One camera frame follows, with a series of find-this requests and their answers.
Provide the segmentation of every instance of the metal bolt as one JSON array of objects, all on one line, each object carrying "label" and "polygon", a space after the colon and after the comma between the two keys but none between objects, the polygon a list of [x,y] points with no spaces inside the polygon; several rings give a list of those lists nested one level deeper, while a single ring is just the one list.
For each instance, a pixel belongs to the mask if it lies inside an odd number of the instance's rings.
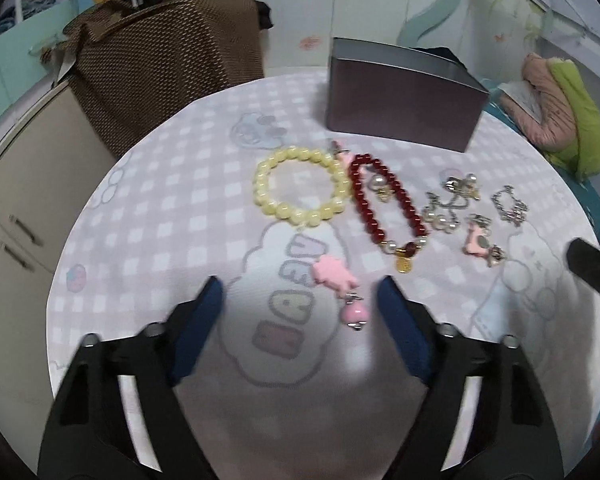
[{"label": "metal bolt", "polygon": [[506,335],[502,338],[502,344],[507,348],[515,349],[520,346],[520,341],[514,335]]},{"label": "metal bolt", "polygon": [[144,327],[143,332],[147,337],[156,337],[164,333],[164,326],[162,323],[149,323]]},{"label": "metal bolt", "polygon": [[100,342],[100,336],[98,334],[90,333],[82,338],[80,342],[81,346],[90,347],[96,346]]},{"label": "metal bolt", "polygon": [[444,337],[455,337],[458,335],[458,329],[451,323],[441,323],[438,325],[438,333]]}]

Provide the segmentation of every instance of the checkered tablecloth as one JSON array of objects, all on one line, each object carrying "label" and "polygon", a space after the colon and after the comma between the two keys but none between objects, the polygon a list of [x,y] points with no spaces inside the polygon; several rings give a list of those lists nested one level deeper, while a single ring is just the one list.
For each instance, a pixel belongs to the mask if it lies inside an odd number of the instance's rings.
[{"label": "checkered tablecloth", "polygon": [[[214,274],[226,287],[224,311],[196,373],[176,394],[221,480],[380,478],[425,391],[373,310],[372,287],[392,274],[437,320],[471,336],[522,339],[565,464],[573,465],[600,408],[600,298],[564,267],[572,238],[596,243],[567,186],[491,116],[481,117],[469,150],[455,153],[329,132],[325,100],[325,71],[238,86],[190,104],[112,168],[67,240],[49,296],[54,391],[85,333],[135,334],[195,297]],[[252,198],[257,162],[280,146],[326,148],[330,137],[381,158],[418,208],[427,190],[442,193],[440,181],[449,175],[475,173],[485,198],[515,186],[529,206],[528,221],[516,229],[494,220],[492,235],[509,261],[489,269],[465,256],[463,225],[452,235],[435,232],[413,271],[398,274],[352,206],[302,232],[264,216]],[[280,165],[271,181],[273,195],[305,208],[331,192],[327,173],[301,162]],[[374,209],[389,238],[411,239],[395,202]],[[496,218],[488,199],[469,212]],[[322,253],[344,259],[360,279],[372,310],[362,332],[342,326],[334,294],[307,280]],[[448,463],[461,456],[471,405]],[[126,408],[142,461],[151,465],[137,401]]]}]

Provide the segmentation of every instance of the gray box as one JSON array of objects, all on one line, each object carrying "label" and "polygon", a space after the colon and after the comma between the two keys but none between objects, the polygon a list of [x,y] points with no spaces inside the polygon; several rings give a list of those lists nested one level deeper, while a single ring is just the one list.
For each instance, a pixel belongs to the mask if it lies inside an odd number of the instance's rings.
[{"label": "gray box", "polygon": [[412,48],[334,38],[326,126],[464,152],[489,92],[460,64]]}]

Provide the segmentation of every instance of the red beaded bracelet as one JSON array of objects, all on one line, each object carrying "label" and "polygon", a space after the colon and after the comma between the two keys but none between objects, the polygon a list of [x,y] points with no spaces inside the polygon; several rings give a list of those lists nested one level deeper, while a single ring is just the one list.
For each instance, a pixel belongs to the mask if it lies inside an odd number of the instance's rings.
[{"label": "red beaded bracelet", "polygon": [[[379,187],[376,192],[378,195],[384,197],[387,197],[388,194],[395,195],[404,216],[413,229],[416,241],[408,242],[403,247],[398,247],[393,240],[386,239],[385,232],[380,228],[378,221],[374,218],[374,212],[369,207],[369,202],[365,199],[363,183],[360,179],[360,166],[367,164],[370,164],[374,168],[374,172],[384,178],[384,180],[380,178],[380,181],[384,182],[385,185]],[[351,179],[352,200],[356,203],[356,209],[365,224],[366,232],[371,235],[371,239],[375,244],[382,247],[385,253],[396,255],[395,266],[399,272],[409,272],[411,270],[410,258],[415,256],[427,243],[427,229],[424,227],[422,218],[420,218],[414,206],[411,205],[411,199],[402,187],[402,184],[379,158],[373,158],[369,153],[365,153],[364,155],[357,154],[353,158],[353,161],[349,165],[349,178]]]}]

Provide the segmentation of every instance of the green cushion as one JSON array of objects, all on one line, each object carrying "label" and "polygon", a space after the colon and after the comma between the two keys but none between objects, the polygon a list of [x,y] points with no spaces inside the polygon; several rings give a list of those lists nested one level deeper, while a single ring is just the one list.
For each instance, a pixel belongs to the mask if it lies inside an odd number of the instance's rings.
[{"label": "green cushion", "polygon": [[573,109],[578,136],[561,152],[545,156],[552,164],[573,173],[582,181],[589,175],[600,173],[600,110],[587,92],[573,61],[550,59],[548,65]]}]

